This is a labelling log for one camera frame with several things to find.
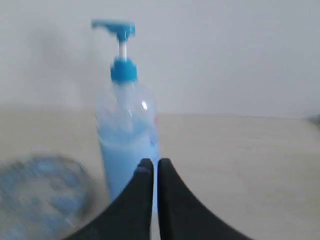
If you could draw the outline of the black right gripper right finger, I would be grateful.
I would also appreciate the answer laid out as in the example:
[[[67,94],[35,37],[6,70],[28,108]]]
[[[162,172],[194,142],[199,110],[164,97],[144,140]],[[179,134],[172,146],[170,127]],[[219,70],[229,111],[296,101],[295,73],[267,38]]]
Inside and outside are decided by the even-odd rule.
[[[249,240],[187,187],[169,158],[157,166],[158,225],[162,240]]]

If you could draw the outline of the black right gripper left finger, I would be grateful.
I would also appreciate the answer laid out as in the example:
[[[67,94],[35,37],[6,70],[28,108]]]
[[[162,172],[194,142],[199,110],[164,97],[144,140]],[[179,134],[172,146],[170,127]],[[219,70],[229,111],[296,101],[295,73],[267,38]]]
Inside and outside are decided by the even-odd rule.
[[[149,240],[153,208],[153,163],[144,158],[119,196],[67,240]]]

